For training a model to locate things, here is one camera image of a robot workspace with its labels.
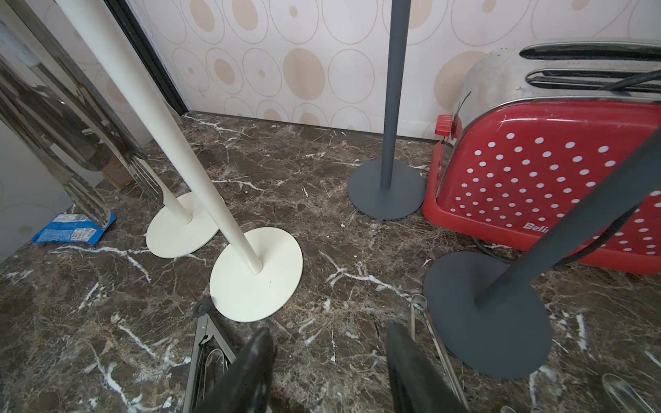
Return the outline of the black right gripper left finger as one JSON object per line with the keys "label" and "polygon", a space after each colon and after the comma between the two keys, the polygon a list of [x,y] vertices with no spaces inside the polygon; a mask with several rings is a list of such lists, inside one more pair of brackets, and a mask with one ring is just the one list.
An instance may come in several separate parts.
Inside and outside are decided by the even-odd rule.
{"label": "black right gripper left finger", "polygon": [[263,327],[241,349],[211,393],[194,412],[266,412],[270,402],[275,344]]}

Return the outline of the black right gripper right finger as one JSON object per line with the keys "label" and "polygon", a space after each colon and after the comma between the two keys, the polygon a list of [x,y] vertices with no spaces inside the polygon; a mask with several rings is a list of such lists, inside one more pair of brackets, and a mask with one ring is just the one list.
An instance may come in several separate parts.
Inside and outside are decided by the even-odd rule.
{"label": "black right gripper right finger", "polygon": [[467,412],[401,324],[389,323],[387,368],[395,412]]}

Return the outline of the black handled steel tongs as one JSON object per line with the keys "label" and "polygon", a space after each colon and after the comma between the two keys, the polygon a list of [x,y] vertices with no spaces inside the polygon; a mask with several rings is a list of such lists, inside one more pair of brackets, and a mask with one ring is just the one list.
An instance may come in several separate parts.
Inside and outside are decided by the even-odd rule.
{"label": "black handled steel tongs", "polygon": [[[194,412],[193,409],[220,383],[241,351],[234,349],[227,333],[214,318],[213,309],[210,297],[201,299],[193,308],[196,333],[183,405],[185,412]],[[269,402],[266,412],[270,411]]]}

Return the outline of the cream utensil rack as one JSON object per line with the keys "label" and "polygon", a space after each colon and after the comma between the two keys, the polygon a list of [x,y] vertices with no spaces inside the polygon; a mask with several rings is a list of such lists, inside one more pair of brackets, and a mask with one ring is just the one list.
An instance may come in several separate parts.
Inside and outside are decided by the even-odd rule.
{"label": "cream utensil rack", "polygon": [[164,196],[164,207],[146,232],[148,250],[161,258],[178,258],[199,250],[219,228],[193,192],[175,197],[158,175],[148,170]]}
{"label": "cream utensil rack", "polygon": [[296,239],[275,227],[241,231],[102,2],[61,1],[59,6],[229,242],[210,279],[217,310],[237,322],[258,321],[276,313],[301,280],[303,256]]}

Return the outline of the white handled steel tongs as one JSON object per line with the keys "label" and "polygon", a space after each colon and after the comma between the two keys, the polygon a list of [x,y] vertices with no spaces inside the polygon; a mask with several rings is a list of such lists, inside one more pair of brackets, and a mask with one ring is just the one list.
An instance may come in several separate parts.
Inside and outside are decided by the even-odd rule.
{"label": "white handled steel tongs", "polygon": [[41,164],[62,185],[74,204],[99,227],[107,227],[111,219],[110,208],[94,187],[50,149],[54,134],[29,112],[29,107],[24,108],[12,88],[11,80],[14,78],[14,72],[4,59],[1,59],[1,120],[36,155]]}

